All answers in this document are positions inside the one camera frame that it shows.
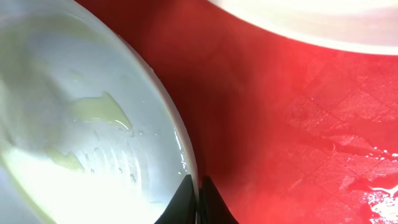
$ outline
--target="red surface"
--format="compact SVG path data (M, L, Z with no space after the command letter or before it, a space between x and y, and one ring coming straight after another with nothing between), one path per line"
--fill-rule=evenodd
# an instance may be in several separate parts
M240 223L398 223L397 57L288 40L204 0L79 2L155 70Z

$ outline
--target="black pointed object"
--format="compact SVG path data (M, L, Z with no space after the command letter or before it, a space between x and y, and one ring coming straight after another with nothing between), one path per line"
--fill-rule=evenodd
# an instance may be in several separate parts
M186 175L155 224L195 224L196 200L191 175Z
M238 224L210 177L203 179L200 190L200 223Z

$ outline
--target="red tablecloth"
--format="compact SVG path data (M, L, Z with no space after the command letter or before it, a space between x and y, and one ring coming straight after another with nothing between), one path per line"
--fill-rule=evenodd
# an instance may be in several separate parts
M289 40L204 0L78 2L155 70L240 223L398 223L398 57Z

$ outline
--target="red table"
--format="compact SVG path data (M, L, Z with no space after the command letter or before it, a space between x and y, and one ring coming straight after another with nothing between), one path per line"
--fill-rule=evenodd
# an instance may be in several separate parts
M155 70L240 223L398 223L398 57L289 40L204 0L78 2Z

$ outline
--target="white bowl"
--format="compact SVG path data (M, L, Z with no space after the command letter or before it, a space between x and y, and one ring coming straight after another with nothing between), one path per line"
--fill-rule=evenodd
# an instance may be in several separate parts
M339 50L398 54L395 0L210 0L285 37Z
M72 138L60 146L61 153L77 156L89 171L84 174L58 169L43 154L15 149L3 155L0 223L43 223L47 218L58 224L153 223L185 175L193 176L197 193L195 156L183 122L153 70L133 49L74 1L6 0L0 2L0 15L0 41L21 27L30 57L45 65L70 99L108 92L133 130L125 133L115 126L94 134L93 124L80 141ZM98 162L101 153L105 159ZM111 167L106 168L106 160ZM126 184L130 175L133 184ZM115 188L119 182L126 188ZM117 200L130 189L134 193L126 198L132 200Z

